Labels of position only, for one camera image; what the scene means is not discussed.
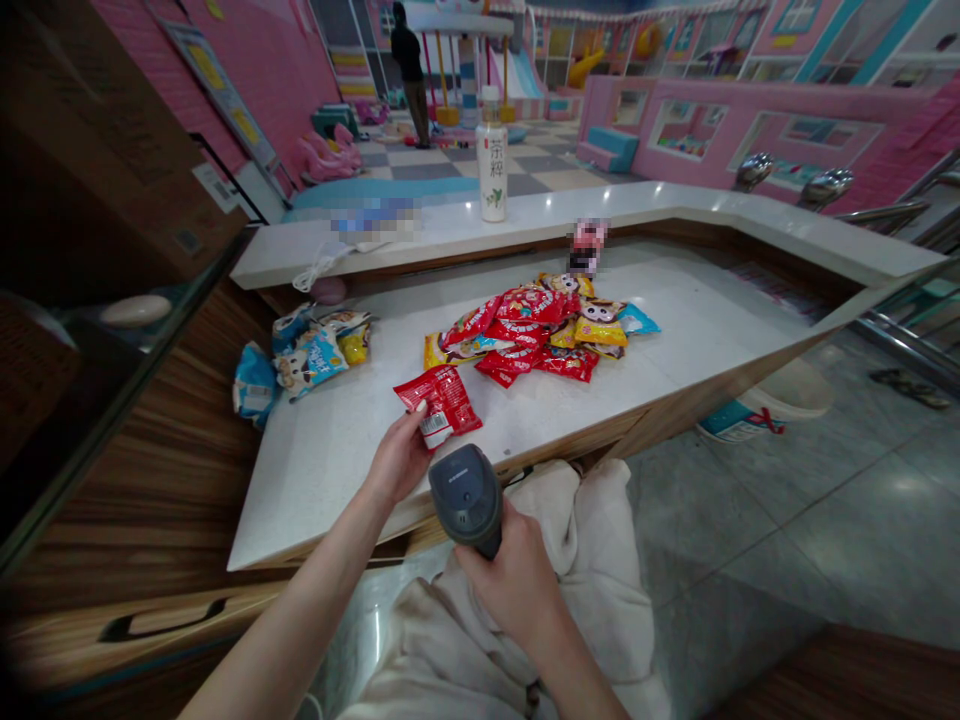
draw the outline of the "beige fabric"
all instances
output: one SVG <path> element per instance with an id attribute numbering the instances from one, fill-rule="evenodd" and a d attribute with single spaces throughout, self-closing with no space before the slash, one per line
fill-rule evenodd
<path id="1" fill-rule="evenodd" d="M 601 463 L 583 482 L 567 463 L 538 466 L 511 501 L 541 524 L 573 618 L 631 717 L 669 718 L 653 671 L 653 611 L 640 586 L 630 471 Z M 360 718 L 556 718 L 536 669 L 503 635 L 451 553 L 432 583 L 413 581 L 394 605 L 385 650 L 359 701 Z"/>

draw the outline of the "bottle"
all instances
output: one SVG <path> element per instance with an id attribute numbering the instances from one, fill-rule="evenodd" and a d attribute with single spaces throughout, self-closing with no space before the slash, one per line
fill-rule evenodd
<path id="1" fill-rule="evenodd" d="M 477 164 L 480 172 L 480 217 L 486 222 L 507 219 L 507 128 L 500 122 L 500 91 L 484 85 L 483 114 L 477 125 Z"/>

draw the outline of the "checkered floor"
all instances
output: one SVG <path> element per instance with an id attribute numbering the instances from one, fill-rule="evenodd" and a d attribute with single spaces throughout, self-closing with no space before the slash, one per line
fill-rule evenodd
<path id="1" fill-rule="evenodd" d="M 527 128 L 527 137 L 507 151 L 509 195 L 577 190 L 642 179 L 636 175 L 602 172 L 580 163 L 576 158 L 579 120 L 531 120 L 516 125 Z M 374 137 L 370 142 L 360 143 L 360 152 L 364 177 L 434 180 L 477 176 L 477 154 L 472 147 L 417 150 L 398 143 L 376 142 Z"/>

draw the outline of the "tile floor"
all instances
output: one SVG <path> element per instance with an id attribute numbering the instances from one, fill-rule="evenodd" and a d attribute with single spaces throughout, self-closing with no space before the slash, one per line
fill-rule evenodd
<path id="1" fill-rule="evenodd" d="M 715 707 L 825 622 L 960 649 L 960 411 L 872 383 L 867 372 L 895 363 L 850 330 L 805 357 L 836 392 L 820 420 L 736 446 L 689 432 L 628 460 L 677 718 Z M 326 717 L 369 677 L 400 590 L 449 550 L 361 581 L 314 683 Z"/>
<path id="2" fill-rule="evenodd" d="M 516 123 L 527 129 L 522 143 L 507 151 L 507 193 L 534 195 L 557 190 L 576 190 L 600 185 L 636 182 L 642 178 L 624 173 L 606 173 L 585 167 L 576 159 L 579 120 Z M 368 177 L 384 180 L 436 180 L 445 177 L 476 177 L 474 148 L 417 150 L 396 143 L 360 143 Z"/>

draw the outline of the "bucket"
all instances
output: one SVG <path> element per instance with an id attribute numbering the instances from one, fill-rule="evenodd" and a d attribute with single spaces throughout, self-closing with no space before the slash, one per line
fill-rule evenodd
<path id="1" fill-rule="evenodd" d="M 831 405 L 833 390 L 829 383 L 797 358 L 701 420 L 697 430 L 711 440 L 728 444 L 768 432 L 782 435 L 787 423 L 818 418 Z"/>

